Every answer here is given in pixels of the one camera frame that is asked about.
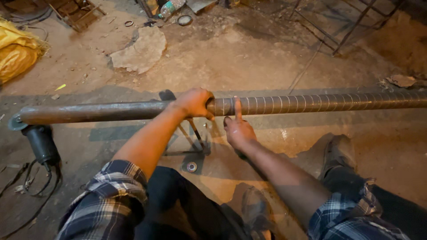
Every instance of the plastic bottle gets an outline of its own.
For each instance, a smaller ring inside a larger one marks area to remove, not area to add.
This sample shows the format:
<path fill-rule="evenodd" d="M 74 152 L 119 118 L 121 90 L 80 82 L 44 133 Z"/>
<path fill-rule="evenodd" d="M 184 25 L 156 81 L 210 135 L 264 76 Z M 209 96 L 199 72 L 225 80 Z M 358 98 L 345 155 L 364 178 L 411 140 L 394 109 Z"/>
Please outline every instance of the plastic bottle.
<path fill-rule="evenodd" d="M 181 8 L 185 4 L 185 1 L 186 0 L 170 0 L 165 3 L 160 10 L 160 14 L 158 15 L 159 18 L 166 20 L 173 12 Z"/>

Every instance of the metal rod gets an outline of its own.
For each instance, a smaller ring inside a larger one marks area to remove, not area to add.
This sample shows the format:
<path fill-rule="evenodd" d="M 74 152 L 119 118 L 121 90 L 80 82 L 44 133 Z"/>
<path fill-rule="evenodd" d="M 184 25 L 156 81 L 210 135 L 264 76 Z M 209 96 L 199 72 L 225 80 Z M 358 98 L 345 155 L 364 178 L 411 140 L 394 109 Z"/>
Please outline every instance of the metal rod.
<path fill-rule="evenodd" d="M 350 34 L 356 29 L 356 27 L 359 25 L 359 23 L 362 21 L 363 17 L 368 13 L 368 11 L 372 8 L 374 3 L 377 0 L 371 0 L 371 2 L 368 4 L 368 6 L 363 10 L 363 12 L 359 15 L 359 18 L 357 19 L 356 23 L 351 27 L 350 31 L 342 38 L 341 42 L 339 43 L 338 47 L 332 52 L 332 56 L 338 52 L 338 50 L 344 45 L 345 41 L 347 41 Z"/>
<path fill-rule="evenodd" d="M 426 92 L 322 94 L 283 97 L 241 97 L 242 114 L 285 114 L 392 108 L 427 108 Z M 171 101 L 24 107 L 11 121 L 26 124 L 79 123 L 152 119 Z M 207 109 L 215 116 L 234 115 L 232 98 L 212 99 Z"/>
<path fill-rule="evenodd" d="M 321 27 L 319 27 L 314 22 L 310 21 L 308 18 L 306 18 L 302 13 L 300 13 L 298 10 L 294 10 L 298 15 L 300 15 L 303 19 L 307 20 L 311 25 L 313 25 L 317 30 L 321 31 L 324 35 L 326 35 L 330 40 L 332 40 L 334 43 L 339 44 L 339 42 L 329 33 L 327 33 L 325 30 L 323 30 Z"/>

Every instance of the metal ring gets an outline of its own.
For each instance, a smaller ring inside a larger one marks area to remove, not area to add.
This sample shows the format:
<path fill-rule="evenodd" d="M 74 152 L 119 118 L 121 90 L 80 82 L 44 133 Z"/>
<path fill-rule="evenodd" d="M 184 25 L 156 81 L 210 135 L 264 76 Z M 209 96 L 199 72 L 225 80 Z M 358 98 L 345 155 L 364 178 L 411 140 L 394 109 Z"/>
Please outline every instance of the metal ring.
<path fill-rule="evenodd" d="M 189 171 L 190 173 L 193 173 L 196 170 L 197 170 L 197 164 L 195 162 L 189 162 L 187 164 L 187 171 Z"/>
<path fill-rule="evenodd" d="M 133 21 L 126 21 L 125 22 L 125 26 L 132 26 L 133 25 Z"/>

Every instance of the dark pants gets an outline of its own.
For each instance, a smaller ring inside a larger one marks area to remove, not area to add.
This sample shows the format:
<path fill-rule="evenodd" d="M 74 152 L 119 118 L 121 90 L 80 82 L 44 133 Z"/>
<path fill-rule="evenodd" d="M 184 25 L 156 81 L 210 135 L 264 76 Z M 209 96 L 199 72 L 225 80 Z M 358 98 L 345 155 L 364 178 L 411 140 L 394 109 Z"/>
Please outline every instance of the dark pants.
<path fill-rule="evenodd" d="M 135 239 L 251 239 L 241 219 L 172 168 L 157 166 L 147 193 L 149 202 Z"/>
<path fill-rule="evenodd" d="M 323 185 L 331 192 L 341 192 L 357 200 L 365 180 L 352 169 L 338 166 L 330 170 Z M 427 210 L 374 185 L 372 193 L 383 208 L 381 218 L 400 228 L 410 239 L 427 239 Z"/>

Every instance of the power cord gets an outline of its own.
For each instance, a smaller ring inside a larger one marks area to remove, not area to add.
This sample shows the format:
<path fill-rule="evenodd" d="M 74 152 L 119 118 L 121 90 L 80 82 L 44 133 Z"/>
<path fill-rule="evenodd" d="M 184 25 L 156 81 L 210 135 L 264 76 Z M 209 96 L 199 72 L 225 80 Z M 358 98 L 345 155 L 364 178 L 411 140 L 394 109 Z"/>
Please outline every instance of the power cord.
<path fill-rule="evenodd" d="M 36 195 L 38 195 L 38 194 L 41 194 L 41 192 L 43 192 L 43 191 L 47 188 L 47 186 L 49 185 L 50 180 L 52 180 L 52 170 L 51 170 L 50 166 L 49 166 L 46 162 L 44 162 L 44 163 L 43 163 L 43 166 L 46 168 L 46 171 L 47 171 L 47 174 L 48 174 L 48 177 L 49 177 L 49 178 L 47 179 L 46 184 L 45 184 L 45 185 L 42 187 L 42 189 L 41 189 L 40 191 L 38 191 L 37 193 L 31 193 L 31 192 L 29 191 L 29 186 L 27 187 L 26 183 L 27 183 L 27 181 L 29 181 L 29 174 L 30 174 L 30 172 L 31 172 L 32 166 L 33 166 L 33 165 L 34 165 L 34 163 L 36 163 L 36 162 L 37 162 L 37 159 L 35 159 L 34 161 L 32 161 L 32 163 L 30 163 L 30 165 L 29 165 L 29 167 L 28 167 L 28 170 L 27 170 L 27 174 L 26 174 L 26 176 L 25 176 L 24 185 L 23 185 L 23 188 L 24 188 L 25 192 L 26 192 L 26 193 L 28 193 L 30 196 L 36 196 Z"/>
<path fill-rule="evenodd" d="M 44 162 L 44 163 L 43 163 L 43 166 L 46 168 L 46 170 L 47 170 L 47 172 L 48 172 L 49 179 L 47 180 L 47 183 L 43 186 L 43 188 L 42 188 L 38 193 L 36 193 L 36 194 L 32 194 L 32 193 L 30 193 L 30 192 L 29 192 L 29 189 L 27 188 L 27 186 L 26 186 L 26 184 L 25 184 L 25 183 L 28 181 L 29 174 L 30 174 L 30 172 L 31 172 L 31 168 L 32 168 L 32 166 L 34 165 L 34 163 L 35 163 L 36 161 L 37 161 L 37 160 L 34 160 L 34 161 L 30 164 L 30 166 L 28 167 L 27 174 L 26 174 L 25 181 L 24 181 L 24 185 L 23 185 L 24 190 L 25 190 L 28 194 L 30 194 L 31 196 L 36 196 L 36 195 L 40 194 L 41 192 L 43 192 L 43 191 L 46 189 L 46 187 L 49 185 L 50 180 L 52 179 L 52 171 L 51 171 L 51 168 L 50 168 L 50 166 L 49 166 L 46 162 Z M 41 210 L 42 210 L 42 209 L 43 209 L 43 207 L 46 205 L 46 203 L 47 203 L 47 201 L 49 200 L 49 198 L 52 196 L 52 194 L 53 194 L 53 192 L 55 191 L 56 187 L 58 186 L 59 180 L 61 179 L 61 169 L 60 169 L 60 167 L 59 167 L 59 164 L 54 165 L 54 167 L 55 167 L 55 172 L 56 172 L 56 180 L 55 180 L 55 184 L 54 184 L 54 186 L 53 186 L 52 190 L 51 190 L 51 191 L 49 192 L 49 194 L 47 195 L 47 198 L 45 199 L 45 201 L 41 204 L 41 206 L 38 208 L 38 210 L 33 214 L 33 216 L 32 216 L 30 219 L 28 219 L 24 224 L 22 224 L 22 225 L 20 225 L 19 227 L 17 227 L 15 230 L 13 230 L 13 231 L 11 231 L 11 232 L 9 232 L 9 233 L 7 233 L 7 234 L 3 235 L 2 237 L 0 237 L 0 240 L 7 239 L 8 237 L 12 236 L 12 235 L 13 235 L 14 233 L 16 233 L 17 231 L 21 230 L 23 227 L 25 227 L 25 226 L 26 226 L 26 225 L 28 225 L 30 222 L 32 222 L 32 221 L 37 217 L 37 215 L 41 212 Z"/>

